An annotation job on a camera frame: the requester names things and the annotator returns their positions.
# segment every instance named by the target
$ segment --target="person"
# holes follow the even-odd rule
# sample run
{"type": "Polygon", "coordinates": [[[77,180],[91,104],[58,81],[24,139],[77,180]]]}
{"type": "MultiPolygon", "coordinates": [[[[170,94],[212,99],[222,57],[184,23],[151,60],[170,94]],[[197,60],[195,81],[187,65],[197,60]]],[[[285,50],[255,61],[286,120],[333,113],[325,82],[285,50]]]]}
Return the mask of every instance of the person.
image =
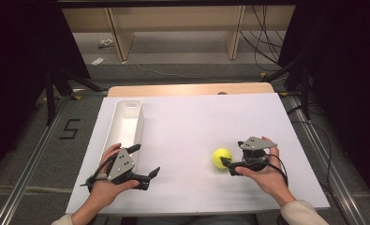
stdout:
{"type": "MultiPolygon", "coordinates": [[[[117,153],[120,150],[121,144],[117,143],[110,147],[101,159],[101,163],[108,157],[117,153]]],[[[281,169],[281,163],[278,160],[279,150],[277,147],[270,148],[270,155],[277,157],[269,157],[269,162],[281,169]]],[[[285,221],[290,225],[322,225],[328,224],[313,208],[313,206],[306,201],[297,200],[290,192],[288,186],[281,173],[271,167],[265,167],[259,172],[253,172],[245,167],[237,167],[235,171],[243,176],[247,176],[260,186],[260,188],[271,195],[280,205],[281,215],[285,221]]],[[[104,207],[110,205],[115,198],[128,189],[132,189],[138,185],[138,181],[130,180],[121,185],[115,185],[107,180],[96,181],[91,191],[90,196],[85,203],[72,215],[64,215],[59,220],[54,221],[52,225],[81,225],[89,223],[96,214],[104,207]]],[[[175,221],[168,221],[165,218],[159,220],[159,217],[142,217],[138,219],[138,224],[164,224],[164,220],[168,224],[252,224],[252,221],[244,215],[239,216],[222,216],[221,218],[214,219],[214,217],[177,217],[185,223],[176,223],[175,221]]]]}

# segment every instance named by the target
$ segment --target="floor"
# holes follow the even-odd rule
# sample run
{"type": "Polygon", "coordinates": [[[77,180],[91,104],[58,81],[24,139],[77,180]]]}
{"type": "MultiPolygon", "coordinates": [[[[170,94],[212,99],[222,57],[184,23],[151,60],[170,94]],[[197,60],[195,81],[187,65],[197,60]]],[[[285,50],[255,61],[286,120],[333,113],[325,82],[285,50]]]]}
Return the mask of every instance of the floor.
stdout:
{"type": "MultiPolygon", "coordinates": [[[[282,43],[285,32],[278,34],[280,36],[276,32],[268,33],[276,45],[282,43]]],[[[244,35],[251,43],[258,43],[249,32],[244,32],[244,35]]],[[[74,34],[74,37],[92,81],[104,87],[117,84],[257,82],[262,74],[271,74],[270,70],[278,69],[273,62],[255,54],[243,37],[240,37],[236,59],[229,60],[223,33],[220,32],[137,33],[125,62],[117,59],[114,48],[97,47],[102,39],[111,38],[110,34],[74,34]],[[90,65],[98,57],[105,60],[98,66],[90,65]]],[[[273,58],[266,45],[259,43],[259,47],[273,58]]],[[[285,77],[272,82],[276,92],[284,90],[284,80],[285,77]]],[[[55,93],[58,119],[50,127],[45,126],[47,104],[44,94],[40,96],[37,108],[17,139],[17,148],[8,152],[0,164],[0,212],[7,212],[3,214],[7,216],[4,224],[51,224],[65,213],[98,107],[106,96],[106,93],[79,91],[84,87],[75,82],[72,86],[78,90],[74,95],[77,98],[59,98],[59,93],[55,93]],[[74,139],[66,140],[64,137],[72,135],[72,132],[65,131],[68,121],[71,121],[70,127],[79,132],[74,139]],[[19,200],[10,199],[12,191],[18,189],[22,189],[19,200]]],[[[281,99],[287,111],[300,103],[296,93],[281,99]]],[[[346,149],[337,140],[318,105],[318,98],[311,95],[309,102],[312,126],[305,123],[307,121],[300,111],[291,112],[289,119],[316,177],[324,186],[328,186],[327,158],[332,151],[330,184],[333,194],[326,191],[332,207],[319,213],[330,224],[346,224],[346,220],[349,224],[370,224],[370,191],[346,157],[346,149]]],[[[277,212],[268,212],[257,214],[257,218],[259,224],[275,224],[276,215],[277,212]]],[[[120,220],[118,217],[99,217],[96,224],[119,224],[120,220]]]]}

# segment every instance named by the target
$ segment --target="gray carpet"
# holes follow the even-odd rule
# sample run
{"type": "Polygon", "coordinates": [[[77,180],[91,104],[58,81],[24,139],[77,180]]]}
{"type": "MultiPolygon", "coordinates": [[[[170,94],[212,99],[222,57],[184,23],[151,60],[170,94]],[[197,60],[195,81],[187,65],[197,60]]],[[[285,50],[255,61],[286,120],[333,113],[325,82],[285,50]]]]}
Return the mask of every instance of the gray carpet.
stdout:
{"type": "MultiPolygon", "coordinates": [[[[151,71],[142,71],[136,65],[120,66],[88,66],[92,81],[103,87],[114,85],[139,85],[139,84],[162,84],[162,83],[227,83],[200,79],[208,77],[218,80],[238,80],[257,82],[259,72],[255,65],[141,65],[142,68],[155,69],[166,74],[179,73],[193,78],[181,78],[177,76],[162,76],[151,71]]],[[[82,86],[71,82],[74,88],[82,86]]],[[[282,81],[273,83],[275,90],[283,90],[282,81]]],[[[51,224],[65,213],[70,191],[76,181],[80,170],[87,144],[90,140],[96,117],[102,102],[102,95],[86,95],[80,100],[70,100],[65,106],[60,119],[54,130],[47,149],[37,165],[36,172],[30,181],[21,203],[19,204],[11,224],[51,224]],[[71,131],[64,131],[69,119],[77,119],[70,123],[70,128],[78,130],[74,139],[62,140],[62,137],[72,135],[71,131]]],[[[290,98],[282,97],[284,107],[289,111],[292,106],[290,98]]],[[[370,224],[370,191],[365,185],[351,160],[344,154],[341,143],[338,141],[329,121],[323,115],[318,106],[316,97],[310,98],[310,110],[312,122],[322,128],[329,137],[333,150],[333,163],[348,186],[357,204],[361,207],[366,224],[370,224]]],[[[29,117],[21,137],[18,137],[17,149],[7,153],[0,164],[0,209],[12,187],[16,184],[24,169],[28,158],[37,146],[37,142],[45,129],[47,121],[47,105],[43,97],[37,103],[38,110],[29,117]]],[[[289,115],[291,121],[296,121],[296,112],[289,115]]],[[[321,166],[315,151],[304,133],[301,124],[294,124],[295,131],[301,141],[303,149],[312,165],[318,180],[326,185],[326,172],[321,166]]],[[[328,141],[324,134],[318,130],[324,145],[328,141]]],[[[344,220],[338,208],[333,202],[333,196],[328,196],[331,208],[320,211],[320,214],[330,224],[344,224],[344,220]]],[[[275,224],[278,212],[258,214],[259,224],[275,224]]],[[[99,217],[96,224],[104,224],[105,217],[99,217]]],[[[118,224],[119,218],[111,218],[107,224],[118,224]]]]}

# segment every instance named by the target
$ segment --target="tennis ball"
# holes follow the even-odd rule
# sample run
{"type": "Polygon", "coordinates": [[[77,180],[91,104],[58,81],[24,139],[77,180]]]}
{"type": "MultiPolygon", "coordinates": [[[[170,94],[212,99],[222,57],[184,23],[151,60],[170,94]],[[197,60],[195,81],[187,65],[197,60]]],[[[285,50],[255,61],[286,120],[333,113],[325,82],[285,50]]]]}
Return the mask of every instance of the tennis ball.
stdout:
{"type": "Polygon", "coordinates": [[[232,155],[229,149],[227,148],[218,148],[212,154],[212,162],[219,169],[225,169],[226,167],[222,164],[220,158],[227,158],[229,161],[232,160],[232,155]]]}

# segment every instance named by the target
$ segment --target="white table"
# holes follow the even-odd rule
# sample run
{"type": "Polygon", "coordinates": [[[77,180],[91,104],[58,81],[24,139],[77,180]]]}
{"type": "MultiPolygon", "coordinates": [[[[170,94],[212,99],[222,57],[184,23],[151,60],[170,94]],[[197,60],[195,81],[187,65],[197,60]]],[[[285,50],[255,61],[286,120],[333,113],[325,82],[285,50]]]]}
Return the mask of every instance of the white table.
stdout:
{"type": "Polygon", "coordinates": [[[279,205],[246,177],[214,167],[211,156],[227,147],[241,160],[238,141],[267,136],[278,143],[289,188],[317,209],[329,204],[277,94],[175,97],[107,97],[73,189],[67,213],[89,193],[80,187],[100,160],[112,108],[119,99],[140,99],[144,115],[138,174],[161,167],[147,191],[129,190],[100,214],[120,217],[257,213],[279,205]]]}

